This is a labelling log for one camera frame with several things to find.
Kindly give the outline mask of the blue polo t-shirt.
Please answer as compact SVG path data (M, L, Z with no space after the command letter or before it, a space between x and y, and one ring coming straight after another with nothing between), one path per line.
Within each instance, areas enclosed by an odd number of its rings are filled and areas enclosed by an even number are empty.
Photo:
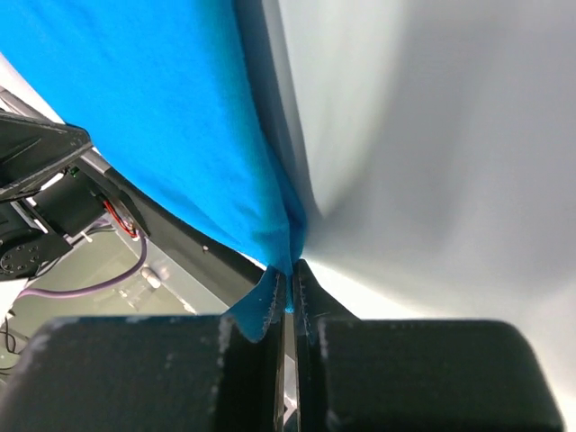
M257 113L258 1L4 1L1 51L127 180L201 233L279 272L306 216Z

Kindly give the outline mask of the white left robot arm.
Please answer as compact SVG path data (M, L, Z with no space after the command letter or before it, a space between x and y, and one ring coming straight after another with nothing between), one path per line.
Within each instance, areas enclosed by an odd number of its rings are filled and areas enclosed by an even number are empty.
M137 223L128 223L113 198L80 167L91 150L77 126L1 113L1 313L25 296L69 299L125 281L145 264L148 245ZM73 251L109 215L140 243L136 264L109 281L71 291L34 289L29 282Z

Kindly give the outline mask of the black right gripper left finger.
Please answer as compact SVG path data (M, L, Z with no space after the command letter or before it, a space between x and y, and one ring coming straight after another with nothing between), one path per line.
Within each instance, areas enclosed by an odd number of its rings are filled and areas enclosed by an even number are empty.
M4 431L279 431L284 276L220 315L53 319L1 398Z

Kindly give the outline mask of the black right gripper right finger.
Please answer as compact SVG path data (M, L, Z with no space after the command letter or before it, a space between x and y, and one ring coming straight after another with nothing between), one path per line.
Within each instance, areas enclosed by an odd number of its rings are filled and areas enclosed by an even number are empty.
M561 431L533 348L491 319L359 319L292 275L300 431Z

